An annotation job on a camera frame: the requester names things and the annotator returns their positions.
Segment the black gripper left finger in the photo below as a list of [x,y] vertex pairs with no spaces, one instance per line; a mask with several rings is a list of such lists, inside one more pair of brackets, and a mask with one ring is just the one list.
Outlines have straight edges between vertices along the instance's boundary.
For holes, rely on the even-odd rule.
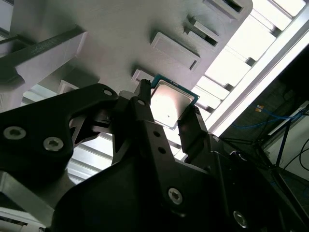
[[2,113],[1,193],[50,228],[57,204],[79,185],[67,175],[77,145],[106,131],[116,149],[113,165],[131,157],[173,156],[149,103],[150,83],[143,80],[131,99],[94,84]]

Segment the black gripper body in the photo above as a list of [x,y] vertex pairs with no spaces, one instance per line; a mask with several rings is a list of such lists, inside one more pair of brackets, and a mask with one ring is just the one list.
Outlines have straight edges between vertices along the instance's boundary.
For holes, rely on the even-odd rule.
[[205,170],[170,154],[131,157],[75,186],[56,206],[53,232],[218,232],[228,228],[217,156]]

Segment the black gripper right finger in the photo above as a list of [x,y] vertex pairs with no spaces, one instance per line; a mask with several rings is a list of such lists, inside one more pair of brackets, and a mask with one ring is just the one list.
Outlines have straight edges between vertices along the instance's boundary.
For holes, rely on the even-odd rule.
[[272,178],[281,192],[249,157],[226,153],[196,107],[186,110],[178,128],[185,162],[197,172],[195,226],[206,232],[303,231],[303,209],[278,172]]

